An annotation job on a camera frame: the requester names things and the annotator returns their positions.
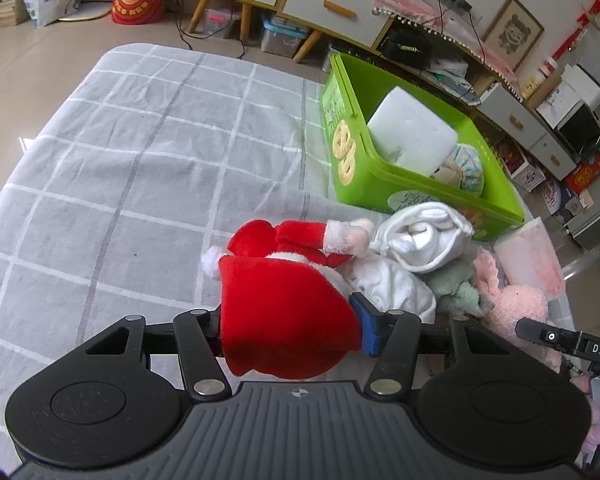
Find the white cloth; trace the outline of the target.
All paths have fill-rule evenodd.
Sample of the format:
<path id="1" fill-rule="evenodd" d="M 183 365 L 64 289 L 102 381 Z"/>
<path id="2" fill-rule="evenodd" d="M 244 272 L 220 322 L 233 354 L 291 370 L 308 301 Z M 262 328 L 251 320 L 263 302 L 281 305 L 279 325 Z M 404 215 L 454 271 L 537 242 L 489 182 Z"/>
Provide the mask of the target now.
<path id="1" fill-rule="evenodd" d="M 384 256 L 369 254 L 350 260 L 341 270 L 344 279 L 380 312 L 405 311 L 432 324 L 437 300 L 415 274 Z"/>

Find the red santa plush toy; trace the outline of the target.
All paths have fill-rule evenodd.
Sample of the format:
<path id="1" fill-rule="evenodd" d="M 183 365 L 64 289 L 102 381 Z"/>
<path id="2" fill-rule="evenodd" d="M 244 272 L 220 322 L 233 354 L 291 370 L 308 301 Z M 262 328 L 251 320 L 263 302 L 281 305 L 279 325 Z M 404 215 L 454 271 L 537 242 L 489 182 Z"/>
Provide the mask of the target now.
<path id="1" fill-rule="evenodd" d="M 370 248 L 368 219 L 244 224 L 200 257 L 221 284 L 220 345 L 235 376 L 309 379 L 362 348 L 340 270 Z"/>

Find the white sock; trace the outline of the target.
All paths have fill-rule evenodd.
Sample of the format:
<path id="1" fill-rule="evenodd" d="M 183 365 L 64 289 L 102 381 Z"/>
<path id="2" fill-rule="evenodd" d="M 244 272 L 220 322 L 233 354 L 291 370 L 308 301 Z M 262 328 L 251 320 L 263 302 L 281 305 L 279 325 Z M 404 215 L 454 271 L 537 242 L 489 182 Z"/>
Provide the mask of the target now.
<path id="1" fill-rule="evenodd" d="M 457 210 L 440 202 L 408 206 L 382 222 L 370 242 L 376 254 L 426 274 L 458 258 L 475 234 Z"/>

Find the grey green small cloth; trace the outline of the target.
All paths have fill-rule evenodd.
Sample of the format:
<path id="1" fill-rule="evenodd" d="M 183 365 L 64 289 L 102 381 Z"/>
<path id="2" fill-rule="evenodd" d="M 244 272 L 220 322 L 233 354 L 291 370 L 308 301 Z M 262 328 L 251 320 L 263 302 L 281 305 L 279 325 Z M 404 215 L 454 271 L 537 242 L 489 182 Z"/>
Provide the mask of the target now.
<path id="1" fill-rule="evenodd" d="M 480 292 L 475 288 L 476 271 L 471 263 L 455 259 L 422 276 L 434 293 L 437 312 L 447 315 L 483 316 Z"/>

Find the grey checked tablecloth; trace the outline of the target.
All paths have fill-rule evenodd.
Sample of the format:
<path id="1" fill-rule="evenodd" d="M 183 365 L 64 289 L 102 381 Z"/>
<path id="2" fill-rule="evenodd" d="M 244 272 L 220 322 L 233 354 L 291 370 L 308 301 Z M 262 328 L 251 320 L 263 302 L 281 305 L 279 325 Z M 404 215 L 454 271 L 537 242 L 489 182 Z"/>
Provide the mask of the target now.
<path id="1" fill-rule="evenodd" d="M 0 463 L 19 479 L 577 479 L 590 408 L 471 320 L 382 312 L 309 379 L 233 375 L 201 255 L 341 203 L 322 88 L 152 44 L 108 52 L 0 195 Z"/>

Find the white foam block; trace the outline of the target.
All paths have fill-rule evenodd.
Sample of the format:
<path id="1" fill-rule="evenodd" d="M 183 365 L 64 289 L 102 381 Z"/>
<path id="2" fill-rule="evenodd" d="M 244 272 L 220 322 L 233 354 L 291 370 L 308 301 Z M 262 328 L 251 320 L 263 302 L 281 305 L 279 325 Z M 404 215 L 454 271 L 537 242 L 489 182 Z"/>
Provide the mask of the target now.
<path id="1" fill-rule="evenodd" d="M 394 87 L 367 123 L 386 162 L 431 177 L 457 146 L 457 133 L 411 93 Z"/>

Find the green plastic storage bin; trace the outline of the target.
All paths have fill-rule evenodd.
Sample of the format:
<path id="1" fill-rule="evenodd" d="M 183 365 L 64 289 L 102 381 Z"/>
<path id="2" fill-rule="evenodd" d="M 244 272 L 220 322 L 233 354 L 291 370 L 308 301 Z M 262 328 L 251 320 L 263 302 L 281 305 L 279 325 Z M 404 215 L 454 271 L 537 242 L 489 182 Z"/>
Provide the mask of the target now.
<path id="1" fill-rule="evenodd" d="M 476 240 L 524 223 L 513 185 L 468 116 L 351 55 L 333 55 L 330 67 L 320 109 L 341 203 L 386 214 L 445 203 Z"/>

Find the white microwave oven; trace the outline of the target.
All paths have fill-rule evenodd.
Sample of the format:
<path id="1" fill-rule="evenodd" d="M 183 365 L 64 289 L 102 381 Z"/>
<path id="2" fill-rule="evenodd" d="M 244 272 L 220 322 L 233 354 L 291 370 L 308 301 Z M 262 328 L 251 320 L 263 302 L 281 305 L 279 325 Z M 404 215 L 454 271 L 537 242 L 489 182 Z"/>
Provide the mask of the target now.
<path id="1" fill-rule="evenodd" d="M 535 110 L 574 159 L 588 159 L 600 149 L 600 82 L 582 65 L 567 65 Z"/>

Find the black box under bench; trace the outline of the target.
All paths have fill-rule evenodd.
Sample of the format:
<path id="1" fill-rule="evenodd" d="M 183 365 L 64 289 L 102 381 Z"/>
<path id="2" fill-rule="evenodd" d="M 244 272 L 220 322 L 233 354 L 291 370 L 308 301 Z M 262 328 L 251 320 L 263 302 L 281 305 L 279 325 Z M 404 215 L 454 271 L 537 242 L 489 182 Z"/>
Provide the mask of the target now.
<path id="1" fill-rule="evenodd" d="M 393 24 L 381 40 L 378 51 L 389 61 L 424 70 L 429 66 L 432 44 L 419 30 Z"/>

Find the clear storage box blue lid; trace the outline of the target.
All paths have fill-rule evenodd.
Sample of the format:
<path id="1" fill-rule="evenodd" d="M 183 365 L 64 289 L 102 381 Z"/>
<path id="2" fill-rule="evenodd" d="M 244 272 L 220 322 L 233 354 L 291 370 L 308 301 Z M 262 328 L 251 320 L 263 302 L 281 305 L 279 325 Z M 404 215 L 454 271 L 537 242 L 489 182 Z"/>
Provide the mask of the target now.
<path id="1" fill-rule="evenodd" d="M 300 44 L 309 36 L 309 29 L 297 22 L 280 18 L 271 12 L 261 15 L 260 49 L 284 58 L 293 58 Z"/>

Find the low wooden tv bench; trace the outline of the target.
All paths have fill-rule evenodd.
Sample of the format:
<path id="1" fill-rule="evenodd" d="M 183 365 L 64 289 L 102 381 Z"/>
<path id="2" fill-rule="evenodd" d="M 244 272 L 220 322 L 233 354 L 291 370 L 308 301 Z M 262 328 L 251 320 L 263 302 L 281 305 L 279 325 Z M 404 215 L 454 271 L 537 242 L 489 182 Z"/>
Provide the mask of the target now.
<path id="1" fill-rule="evenodd" d="M 426 32 L 440 40 L 441 36 Z M 524 106 L 522 96 L 502 84 L 486 66 L 454 44 L 477 63 L 471 87 L 477 95 L 478 111 L 492 124 L 504 130 L 525 150 L 533 155 L 556 179 L 562 180 L 576 168 L 567 150 L 558 142 L 546 121 Z"/>

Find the framed cartoon picture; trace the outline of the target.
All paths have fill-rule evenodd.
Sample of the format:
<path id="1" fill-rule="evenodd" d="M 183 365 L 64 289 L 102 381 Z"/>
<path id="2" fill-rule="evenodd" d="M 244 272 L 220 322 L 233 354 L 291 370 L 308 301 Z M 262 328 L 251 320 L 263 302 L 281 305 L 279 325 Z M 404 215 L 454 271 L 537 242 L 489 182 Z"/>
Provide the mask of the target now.
<path id="1" fill-rule="evenodd" d="M 544 27 L 519 1 L 505 0 L 482 41 L 516 70 L 543 35 Z"/>

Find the pink table runner cloth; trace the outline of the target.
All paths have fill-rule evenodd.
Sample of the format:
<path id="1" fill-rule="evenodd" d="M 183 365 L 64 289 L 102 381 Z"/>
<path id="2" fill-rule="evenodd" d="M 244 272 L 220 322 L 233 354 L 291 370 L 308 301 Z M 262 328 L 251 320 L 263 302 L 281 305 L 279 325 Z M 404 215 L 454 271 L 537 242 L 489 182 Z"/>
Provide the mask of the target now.
<path id="1" fill-rule="evenodd" d="M 432 34 L 441 36 L 472 55 L 502 84 L 513 92 L 520 92 L 518 78 L 509 65 L 480 39 L 474 29 L 465 27 L 462 20 L 454 21 L 452 15 L 434 8 L 424 0 L 373 0 L 375 14 L 387 14 L 401 21 L 420 26 Z"/>

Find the red hanging wall ornament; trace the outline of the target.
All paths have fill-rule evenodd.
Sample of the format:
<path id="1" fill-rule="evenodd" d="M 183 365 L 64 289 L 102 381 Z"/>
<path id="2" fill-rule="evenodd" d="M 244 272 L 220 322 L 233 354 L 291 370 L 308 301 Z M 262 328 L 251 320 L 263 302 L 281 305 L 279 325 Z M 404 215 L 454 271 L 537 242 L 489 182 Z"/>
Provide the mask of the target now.
<path id="1" fill-rule="evenodd" d="M 600 15 L 600 0 L 594 2 L 587 8 L 582 8 L 582 13 L 576 21 L 576 29 L 566 38 L 566 40 L 550 56 L 555 62 L 558 62 L 567 52 L 573 51 L 585 33 L 594 28 L 600 32 L 600 25 L 597 18 Z"/>

